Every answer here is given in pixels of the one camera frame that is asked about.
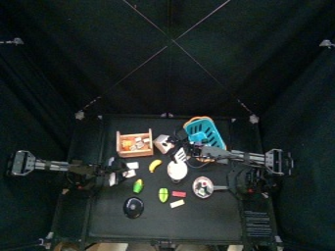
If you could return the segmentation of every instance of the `blue basket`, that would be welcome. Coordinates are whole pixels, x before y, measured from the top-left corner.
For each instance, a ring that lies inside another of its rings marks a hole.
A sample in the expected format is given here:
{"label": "blue basket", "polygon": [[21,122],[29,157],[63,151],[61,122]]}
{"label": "blue basket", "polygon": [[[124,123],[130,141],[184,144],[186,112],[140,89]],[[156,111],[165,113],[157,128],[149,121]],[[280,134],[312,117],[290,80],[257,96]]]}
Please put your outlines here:
{"label": "blue basket", "polygon": [[208,140],[206,146],[216,146],[226,149],[222,138],[216,130],[213,121],[208,117],[193,117],[184,125],[182,128],[188,134],[188,140],[192,142],[201,142]]}

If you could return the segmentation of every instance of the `black fabric wall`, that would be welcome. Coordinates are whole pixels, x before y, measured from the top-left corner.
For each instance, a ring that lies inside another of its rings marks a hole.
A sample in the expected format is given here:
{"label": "black fabric wall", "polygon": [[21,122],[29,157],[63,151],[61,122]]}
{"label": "black fabric wall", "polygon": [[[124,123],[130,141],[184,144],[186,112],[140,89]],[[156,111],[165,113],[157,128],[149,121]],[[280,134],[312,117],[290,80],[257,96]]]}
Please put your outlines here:
{"label": "black fabric wall", "polygon": [[[281,233],[333,249],[333,51],[317,46],[333,13],[332,0],[1,1],[0,40],[25,42],[0,44],[1,172],[18,149],[66,158],[73,115],[97,98],[85,112],[254,113],[264,149],[298,159]],[[45,235],[55,181],[0,177],[1,242]]]}
{"label": "black fabric wall", "polygon": [[[11,37],[0,23],[1,35]],[[0,243],[45,237],[58,193],[57,176],[3,176],[6,160],[29,150],[46,160],[65,160],[73,116],[30,60],[26,48],[0,46]]]}
{"label": "black fabric wall", "polygon": [[292,151],[294,176],[276,198],[293,250],[335,250],[335,50],[324,49],[261,117],[262,144]]}

